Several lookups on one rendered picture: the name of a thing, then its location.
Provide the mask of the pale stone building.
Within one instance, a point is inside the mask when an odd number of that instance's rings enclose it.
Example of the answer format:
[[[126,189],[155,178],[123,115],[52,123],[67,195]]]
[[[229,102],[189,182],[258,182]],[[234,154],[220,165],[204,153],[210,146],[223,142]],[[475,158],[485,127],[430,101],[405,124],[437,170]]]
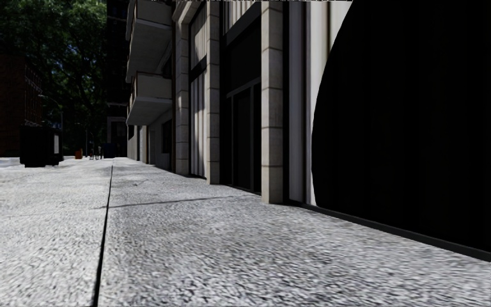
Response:
[[[125,0],[127,156],[491,261],[491,0]]]

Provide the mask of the dark building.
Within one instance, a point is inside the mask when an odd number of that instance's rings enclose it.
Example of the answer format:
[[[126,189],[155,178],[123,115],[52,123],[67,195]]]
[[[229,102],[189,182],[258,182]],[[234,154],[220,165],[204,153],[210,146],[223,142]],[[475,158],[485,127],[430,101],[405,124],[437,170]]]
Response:
[[[129,43],[126,40],[130,0],[107,0],[107,142],[115,156],[127,156],[127,104],[130,84],[126,82]]]

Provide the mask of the grey street lamp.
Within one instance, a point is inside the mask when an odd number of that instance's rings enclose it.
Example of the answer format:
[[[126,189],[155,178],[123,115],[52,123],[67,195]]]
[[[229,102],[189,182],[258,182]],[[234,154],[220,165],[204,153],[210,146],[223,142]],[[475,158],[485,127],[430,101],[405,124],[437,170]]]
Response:
[[[48,97],[46,95],[38,94],[38,97],[48,99],[57,105],[57,107],[59,109],[59,114],[60,114],[60,128],[59,129],[61,132],[63,132],[64,131],[64,128],[63,128],[63,106],[61,106],[58,101],[56,101],[53,98]]]

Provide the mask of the trees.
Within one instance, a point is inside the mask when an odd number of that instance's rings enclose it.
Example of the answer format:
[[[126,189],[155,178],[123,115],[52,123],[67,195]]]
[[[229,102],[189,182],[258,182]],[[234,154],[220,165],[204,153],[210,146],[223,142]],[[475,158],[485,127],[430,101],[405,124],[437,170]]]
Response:
[[[42,77],[42,95],[63,106],[63,149],[72,155],[105,142],[106,0],[0,0],[0,42],[25,56]],[[57,105],[41,98],[45,120]]]

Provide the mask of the black bus shelter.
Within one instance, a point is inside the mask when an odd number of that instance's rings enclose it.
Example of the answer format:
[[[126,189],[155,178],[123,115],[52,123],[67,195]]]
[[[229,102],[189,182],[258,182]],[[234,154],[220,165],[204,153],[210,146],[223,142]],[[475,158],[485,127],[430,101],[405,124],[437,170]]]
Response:
[[[63,160],[61,130],[41,126],[20,126],[20,163],[26,168],[56,166]]]

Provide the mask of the red brick building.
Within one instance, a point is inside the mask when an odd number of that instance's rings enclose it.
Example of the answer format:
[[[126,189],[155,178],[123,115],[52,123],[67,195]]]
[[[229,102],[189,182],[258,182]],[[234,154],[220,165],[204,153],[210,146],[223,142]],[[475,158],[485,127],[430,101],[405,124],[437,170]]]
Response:
[[[42,123],[42,77],[25,57],[0,53],[0,157],[20,154],[20,126]]]

